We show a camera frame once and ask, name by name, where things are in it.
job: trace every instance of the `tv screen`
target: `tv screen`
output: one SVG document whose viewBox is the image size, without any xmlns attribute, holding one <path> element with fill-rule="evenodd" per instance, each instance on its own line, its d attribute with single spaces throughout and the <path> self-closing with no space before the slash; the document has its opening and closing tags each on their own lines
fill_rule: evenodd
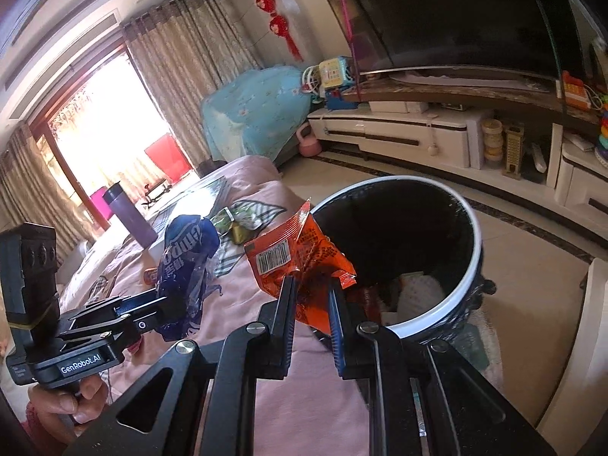
<svg viewBox="0 0 608 456">
<path fill-rule="evenodd" d="M 340 0 L 328 0 L 342 30 Z M 584 76 L 569 0 L 346 0 L 361 71 L 489 67 Z M 557 57 L 551 45 L 553 33 Z"/>
</svg>

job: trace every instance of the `human hand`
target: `human hand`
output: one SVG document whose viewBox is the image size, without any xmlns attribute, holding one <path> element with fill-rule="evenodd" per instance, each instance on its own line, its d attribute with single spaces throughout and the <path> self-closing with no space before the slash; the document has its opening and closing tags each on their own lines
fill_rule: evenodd
<svg viewBox="0 0 608 456">
<path fill-rule="evenodd" d="M 101 414 L 108 398 L 108 386 L 98 374 L 80 381 L 80 400 L 61 389 L 45 389 L 40 385 L 27 391 L 44 429 L 58 441 L 69 444 L 82 434 Z M 79 425 L 66 427 L 59 415 L 72 415 Z"/>
</svg>

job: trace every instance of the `purple water bottle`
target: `purple water bottle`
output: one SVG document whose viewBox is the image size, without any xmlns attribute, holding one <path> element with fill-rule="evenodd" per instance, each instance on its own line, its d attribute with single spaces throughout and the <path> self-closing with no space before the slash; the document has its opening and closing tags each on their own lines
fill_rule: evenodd
<svg viewBox="0 0 608 456">
<path fill-rule="evenodd" d="M 120 186 L 120 182 L 113 184 L 103 195 L 103 200 L 110 206 L 114 214 L 133 235 L 133 238 L 145 249 L 156 241 L 158 235 L 135 207 L 129 196 Z"/>
</svg>

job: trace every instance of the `trash can rim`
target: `trash can rim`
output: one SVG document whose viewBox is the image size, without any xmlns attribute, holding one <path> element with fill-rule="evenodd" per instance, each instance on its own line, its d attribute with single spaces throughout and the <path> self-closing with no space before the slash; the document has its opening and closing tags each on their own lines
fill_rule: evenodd
<svg viewBox="0 0 608 456">
<path fill-rule="evenodd" d="M 466 211 L 467 216 L 469 217 L 470 224 L 473 228 L 473 252 L 470 258 L 469 266 L 464 272 L 464 275 L 454 291 L 452 291 L 444 300 L 442 300 L 439 304 L 433 307 L 428 312 L 419 315 L 413 319 L 402 322 L 400 324 L 396 324 L 393 326 L 389 326 L 388 328 L 395 332 L 400 338 L 405 338 L 409 336 L 413 336 L 432 325 L 439 322 L 442 318 L 448 315 L 454 308 L 458 306 L 458 303 L 464 298 L 466 292 L 469 290 L 470 286 L 472 286 L 473 279 L 475 279 L 475 274 L 477 273 L 477 268 L 479 264 L 479 260 L 481 258 L 481 229 L 479 228 L 479 223 L 477 218 L 475 217 L 475 213 L 473 212 L 472 207 L 469 205 L 464 197 L 458 194 L 455 190 L 448 187 L 441 182 L 437 182 L 436 180 L 425 178 L 421 176 L 412 176 L 412 175 L 395 175 L 395 176 L 384 176 L 378 178 L 372 178 L 370 180 L 365 180 L 363 182 L 359 182 L 358 184 L 351 185 L 346 187 L 339 192 L 336 192 L 333 195 L 330 195 L 326 199 L 320 202 L 312 211 L 312 216 L 318 210 L 323 208 L 325 205 L 329 204 L 334 199 L 350 192 L 353 189 L 364 187 L 366 185 L 376 184 L 378 182 L 388 182 L 388 181 L 413 181 L 413 182 L 422 182 L 424 184 L 434 185 L 437 188 L 445 190 L 452 197 L 454 197 L 464 210 Z"/>
</svg>

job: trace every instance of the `blue fabric cover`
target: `blue fabric cover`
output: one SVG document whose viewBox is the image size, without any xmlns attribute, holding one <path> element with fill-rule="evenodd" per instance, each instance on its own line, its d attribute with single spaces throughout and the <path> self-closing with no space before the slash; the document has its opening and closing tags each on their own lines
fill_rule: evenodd
<svg viewBox="0 0 608 456">
<path fill-rule="evenodd" d="M 213 159 L 259 154 L 275 160 L 310 109 L 301 77 L 294 66 L 248 70 L 203 99 L 203 131 Z"/>
</svg>

